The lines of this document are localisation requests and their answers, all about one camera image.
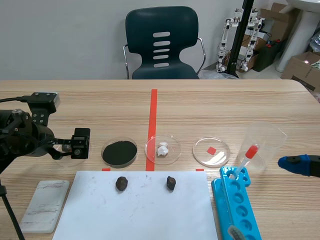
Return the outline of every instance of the black pole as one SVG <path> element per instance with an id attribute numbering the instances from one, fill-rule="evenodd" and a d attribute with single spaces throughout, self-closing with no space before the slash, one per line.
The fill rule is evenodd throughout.
<path id="1" fill-rule="evenodd" d="M 0 196 L 2 197 L 2 200 L 3 200 L 3 203 L 5 205 L 5 208 L 9 213 L 9 216 L 10 216 L 11 221 L 13 223 L 13 226 L 14 226 L 14 229 L 16 231 L 16 234 L 18 235 L 19 240 L 25 240 L 25 237 L 24 237 L 24 235 L 23 235 L 23 233 L 21 231 L 21 228 L 20 228 L 19 223 L 17 221 L 17 218 L 15 216 L 15 213 L 14 213 L 14 211 L 12 210 L 12 208 L 10 206 L 10 203 L 8 201 L 8 198 L 7 198 L 6 194 L 7 194 L 6 187 L 2 186 L 1 182 L 0 182 Z"/>
<path id="2" fill-rule="evenodd" d="M 240 53 L 240 49 L 241 49 L 241 45 L 246 33 L 246 29 L 247 29 L 247 25 L 248 25 L 248 21 L 249 21 L 249 17 L 250 17 L 250 13 L 251 13 L 251 9 L 252 6 L 254 4 L 255 0 L 244 0 L 243 1 L 243 15 L 242 15 L 242 20 L 239 23 L 239 26 L 236 28 L 236 32 L 235 32 L 235 36 L 234 36 L 234 41 L 233 41 L 233 45 L 232 45 L 232 49 L 231 49 L 231 54 L 230 54 L 230 60 L 228 63 L 228 67 L 226 69 L 226 73 L 233 75 L 233 76 L 237 76 L 236 74 L 236 66 L 237 66 L 237 60 L 239 57 L 239 53 Z"/>

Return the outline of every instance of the floor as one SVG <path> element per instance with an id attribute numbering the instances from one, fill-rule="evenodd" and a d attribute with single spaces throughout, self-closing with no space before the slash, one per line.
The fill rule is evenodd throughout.
<path id="1" fill-rule="evenodd" d="M 248 72 L 236 72 L 240 79 L 281 79 L 281 72 L 276 70 L 276 64 L 278 61 L 275 61 L 272 65 L 268 66 L 264 70 L 258 72 L 250 70 Z"/>

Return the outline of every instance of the red square paper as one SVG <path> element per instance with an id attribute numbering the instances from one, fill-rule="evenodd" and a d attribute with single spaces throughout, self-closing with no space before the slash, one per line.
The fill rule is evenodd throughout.
<path id="1" fill-rule="evenodd" d="M 215 149 L 214 147 L 209 147 L 208 150 L 206 151 L 208 154 L 211 154 L 211 155 L 215 155 L 217 149 Z"/>

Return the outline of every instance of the transparent lid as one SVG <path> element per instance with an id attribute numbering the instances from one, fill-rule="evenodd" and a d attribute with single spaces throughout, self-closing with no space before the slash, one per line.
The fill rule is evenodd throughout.
<path id="1" fill-rule="evenodd" d="M 56 145 L 54 148 L 62 153 L 69 153 L 71 152 L 71 146 L 70 145 Z M 73 167 L 78 164 L 81 164 L 86 159 L 72 159 L 71 156 L 64 156 L 60 160 L 54 160 L 54 162 L 62 167 Z"/>
<path id="2" fill-rule="evenodd" d="M 192 148 L 193 156 L 202 165 L 217 168 L 225 165 L 230 157 L 228 145 L 217 137 L 199 138 Z"/>
<path id="3" fill-rule="evenodd" d="M 158 155 L 158 148 L 165 146 L 168 150 L 166 155 Z M 181 144 L 174 136 L 153 136 L 144 145 L 146 157 L 153 163 L 168 165 L 174 163 L 181 155 Z"/>

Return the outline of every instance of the white sink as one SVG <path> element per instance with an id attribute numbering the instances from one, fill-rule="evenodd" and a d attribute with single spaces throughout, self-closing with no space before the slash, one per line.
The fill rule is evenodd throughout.
<path id="1" fill-rule="evenodd" d="M 297 9 L 320 13 L 320 0 L 286 0 L 288 4 Z"/>
<path id="2" fill-rule="evenodd" d="M 294 8 L 301 9 L 301 20 L 294 31 L 275 69 L 283 73 L 290 58 L 302 54 L 310 42 L 320 21 L 320 0 L 286 0 Z"/>

